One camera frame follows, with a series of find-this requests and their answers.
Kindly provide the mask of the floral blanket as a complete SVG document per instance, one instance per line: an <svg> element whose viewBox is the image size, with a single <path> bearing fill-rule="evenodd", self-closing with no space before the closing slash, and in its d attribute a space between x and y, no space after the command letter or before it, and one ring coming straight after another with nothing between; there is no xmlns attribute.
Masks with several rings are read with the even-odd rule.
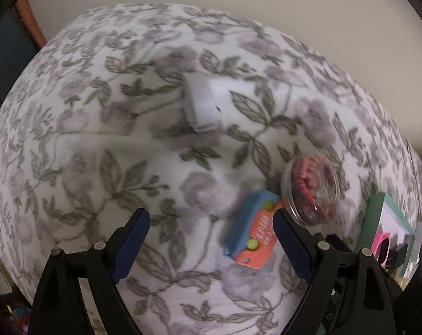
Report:
<svg viewBox="0 0 422 335"><path fill-rule="evenodd" d="M220 124L196 133L183 75L210 77ZM260 270L223 254L246 197L320 150L341 184L326 225L354 247L373 194L416 222L422 162L337 65L278 30L183 4L117 4L64 27L0 109L0 257L33 300L51 249L151 228L119 292L145 334L279 334L305 285L280 246Z"/></svg>

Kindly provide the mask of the blue orange toy case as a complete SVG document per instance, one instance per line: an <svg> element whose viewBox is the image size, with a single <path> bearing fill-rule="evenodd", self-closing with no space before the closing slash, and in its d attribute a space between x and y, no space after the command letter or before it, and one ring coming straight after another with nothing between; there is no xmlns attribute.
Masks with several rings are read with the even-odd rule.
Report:
<svg viewBox="0 0 422 335"><path fill-rule="evenodd" d="M267 190L252 193L239 209L223 253L235 263L261 269L269 261L277 240L273 216L283 200Z"/></svg>

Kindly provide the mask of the teal rimmed white tray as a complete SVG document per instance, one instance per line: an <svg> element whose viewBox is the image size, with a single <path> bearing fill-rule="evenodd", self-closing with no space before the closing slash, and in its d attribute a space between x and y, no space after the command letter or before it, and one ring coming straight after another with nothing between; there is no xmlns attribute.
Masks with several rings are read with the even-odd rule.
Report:
<svg viewBox="0 0 422 335"><path fill-rule="evenodd" d="M378 265L404 289L415 274L421 247L422 221L407 219L389 194L373 195L356 250L369 249Z"/></svg>

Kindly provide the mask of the black power adapter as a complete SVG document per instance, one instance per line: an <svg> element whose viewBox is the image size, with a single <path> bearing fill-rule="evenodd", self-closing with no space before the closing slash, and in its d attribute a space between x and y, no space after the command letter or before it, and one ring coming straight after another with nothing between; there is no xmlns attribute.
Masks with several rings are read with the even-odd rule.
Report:
<svg viewBox="0 0 422 335"><path fill-rule="evenodd" d="M401 243L390 249L386 262L386 269L394 271L398 269L406 261L408 245Z"/></svg>

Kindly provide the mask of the white round strap device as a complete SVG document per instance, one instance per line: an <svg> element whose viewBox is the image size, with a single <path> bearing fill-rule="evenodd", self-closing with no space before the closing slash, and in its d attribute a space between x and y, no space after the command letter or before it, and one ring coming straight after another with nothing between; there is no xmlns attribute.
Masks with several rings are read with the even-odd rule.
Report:
<svg viewBox="0 0 422 335"><path fill-rule="evenodd" d="M212 81L202 72L183 75L184 97L181 107L188 126L196 133L215 131L220 124Z"/></svg>

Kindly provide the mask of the clear jar of hair ties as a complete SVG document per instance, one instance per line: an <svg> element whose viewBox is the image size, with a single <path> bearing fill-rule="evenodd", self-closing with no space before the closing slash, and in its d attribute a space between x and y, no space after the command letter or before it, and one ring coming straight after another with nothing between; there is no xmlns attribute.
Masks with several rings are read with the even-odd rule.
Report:
<svg viewBox="0 0 422 335"><path fill-rule="evenodd" d="M319 152L301 154L286 166L281 196L287 211L300 225L321 225L337 214L341 189L330 160Z"/></svg>

